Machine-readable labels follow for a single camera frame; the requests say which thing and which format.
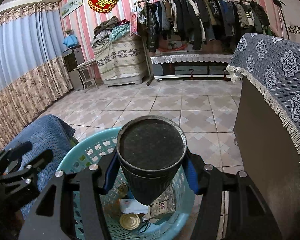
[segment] blue curtain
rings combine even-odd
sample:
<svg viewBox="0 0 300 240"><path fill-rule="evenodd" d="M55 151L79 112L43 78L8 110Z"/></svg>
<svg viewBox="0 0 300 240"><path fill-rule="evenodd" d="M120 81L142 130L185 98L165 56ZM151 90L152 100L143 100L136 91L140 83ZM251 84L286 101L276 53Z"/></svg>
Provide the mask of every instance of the blue curtain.
<svg viewBox="0 0 300 240"><path fill-rule="evenodd" d="M26 7L21 10L30 15L10 21L0 16L0 91L66 50L58 7L47 8L44 4Z"/></svg>

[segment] tin can lid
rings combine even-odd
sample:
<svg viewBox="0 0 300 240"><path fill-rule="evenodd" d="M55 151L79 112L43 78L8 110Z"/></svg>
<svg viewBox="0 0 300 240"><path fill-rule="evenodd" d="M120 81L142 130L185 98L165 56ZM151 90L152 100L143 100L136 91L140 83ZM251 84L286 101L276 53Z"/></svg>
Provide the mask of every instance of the tin can lid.
<svg viewBox="0 0 300 240"><path fill-rule="evenodd" d="M136 214L122 214L120 217L120 225L127 230L133 230L140 225L140 217Z"/></svg>

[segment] tiled floor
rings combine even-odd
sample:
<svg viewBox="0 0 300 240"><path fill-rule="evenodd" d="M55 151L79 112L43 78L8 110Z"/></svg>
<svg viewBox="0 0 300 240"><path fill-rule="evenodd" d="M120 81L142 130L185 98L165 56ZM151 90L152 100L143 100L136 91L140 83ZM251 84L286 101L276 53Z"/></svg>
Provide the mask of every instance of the tiled floor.
<svg viewBox="0 0 300 240"><path fill-rule="evenodd" d="M149 87L126 85L74 91L55 102L45 113L54 114L76 129L75 137L86 137L110 127L120 127L136 117L165 116L181 126L191 152L221 171L242 170L239 148L234 144L233 127L240 101L241 84L230 81L153 81ZM175 240L190 239L199 212L196 196L191 217ZM224 237L228 194L223 193L219 233Z"/></svg>

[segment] silver bolt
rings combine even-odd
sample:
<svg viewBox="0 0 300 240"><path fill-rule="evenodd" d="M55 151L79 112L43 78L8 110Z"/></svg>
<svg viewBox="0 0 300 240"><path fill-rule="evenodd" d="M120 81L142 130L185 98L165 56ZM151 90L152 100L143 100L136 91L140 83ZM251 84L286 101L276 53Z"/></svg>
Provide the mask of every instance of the silver bolt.
<svg viewBox="0 0 300 240"><path fill-rule="evenodd" d="M99 169L99 166L96 165L96 164L91 164L91 165L89 166L89 170L91 170L91 171L95 171L95 170L97 170L97 169Z"/></svg>
<svg viewBox="0 0 300 240"><path fill-rule="evenodd" d="M245 177L247 177L247 173L245 171L239 171L239 176L241 178L245 178Z"/></svg>
<svg viewBox="0 0 300 240"><path fill-rule="evenodd" d="M213 170L213 166L212 166L211 164L206 164L206 165L204 166L204 169L205 169L206 171L212 171L212 170Z"/></svg>
<svg viewBox="0 0 300 240"><path fill-rule="evenodd" d="M55 173L55 176L59 178L59 177L62 177L63 174L64 174L63 171L57 171L57 172Z"/></svg>

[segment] white tassel trim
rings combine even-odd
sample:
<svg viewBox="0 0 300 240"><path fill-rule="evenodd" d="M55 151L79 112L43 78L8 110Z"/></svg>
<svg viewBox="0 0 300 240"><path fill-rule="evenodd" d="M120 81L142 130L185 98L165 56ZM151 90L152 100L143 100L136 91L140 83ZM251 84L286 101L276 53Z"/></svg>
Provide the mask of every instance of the white tassel trim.
<svg viewBox="0 0 300 240"><path fill-rule="evenodd" d="M275 114L279 116L280 120L282 121L282 125L287 129L293 141L293 144L295 145L296 150L300 155L300 133L294 122L288 116L287 112L274 99L274 97L269 93L266 87L263 86L257 79L252 76L251 73L249 73L244 68L228 65L226 70L229 71L232 82L236 82L240 78L240 75L243 75L251 82L251 84L253 84L258 89L258 91L263 95L263 98L265 99L267 104L274 110Z"/></svg>

